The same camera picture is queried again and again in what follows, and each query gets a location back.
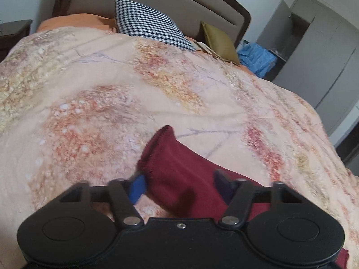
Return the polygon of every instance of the bed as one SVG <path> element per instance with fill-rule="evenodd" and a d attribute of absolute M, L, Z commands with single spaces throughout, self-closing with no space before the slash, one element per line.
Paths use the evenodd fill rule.
<path fill-rule="evenodd" d="M 235 0 L 134 0 L 204 41 L 234 46 L 250 15 Z M 114 16 L 114 0 L 56 0 L 54 16 Z M 152 135 L 171 125 L 206 159 L 262 185 L 283 181 L 336 218 L 359 268 L 359 185 L 314 109 L 294 93 L 204 52 L 91 27 L 21 40 L 0 64 L 0 268 L 19 268 L 21 222 L 72 184 L 129 178 Z M 144 219 L 168 212 L 143 196 Z"/>

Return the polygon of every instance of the maroon cloth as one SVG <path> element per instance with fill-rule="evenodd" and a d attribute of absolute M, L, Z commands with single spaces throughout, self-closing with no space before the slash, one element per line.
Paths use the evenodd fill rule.
<path fill-rule="evenodd" d="M 214 187 L 213 173 L 221 169 L 232 180 L 243 175 L 218 166 L 176 140 L 173 128 L 164 126 L 146 145 L 138 170 L 145 174 L 149 195 L 180 218 L 214 218 L 224 214 L 227 205 Z M 254 203 L 248 220 L 269 210 L 269 203 Z M 342 250 L 337 264 L 346 268 L 348 251 Z"/>

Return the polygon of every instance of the olive green pillow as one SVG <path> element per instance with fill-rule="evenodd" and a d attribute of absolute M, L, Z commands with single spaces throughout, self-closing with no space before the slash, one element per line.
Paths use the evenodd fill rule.
<path fill-rule="evenodd" d="M 207 45 L 224 60 L 239 65 L 239 57 L 236 48 L 227 33 L 210 24 L 204 22 L 201 23 Z"/>

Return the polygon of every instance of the blue bag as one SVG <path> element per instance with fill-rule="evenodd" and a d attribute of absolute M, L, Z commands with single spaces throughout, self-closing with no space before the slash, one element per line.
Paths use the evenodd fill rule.
<path fill-rule="evenodd" d="M 245 65 L 257 77 L 264 78 L 277 63 L 277 57 L 256 43 L 243 44 L 237 51 L 241 64 Z"/>

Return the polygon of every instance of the wooden bedside table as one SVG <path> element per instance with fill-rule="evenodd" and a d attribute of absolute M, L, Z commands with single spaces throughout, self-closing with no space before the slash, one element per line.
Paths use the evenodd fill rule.
<path fill-rule="evenodd" d="M 30 33 L 32 20 L 21 20 L 0 24 L 0 62 L 10 49 Z"/>

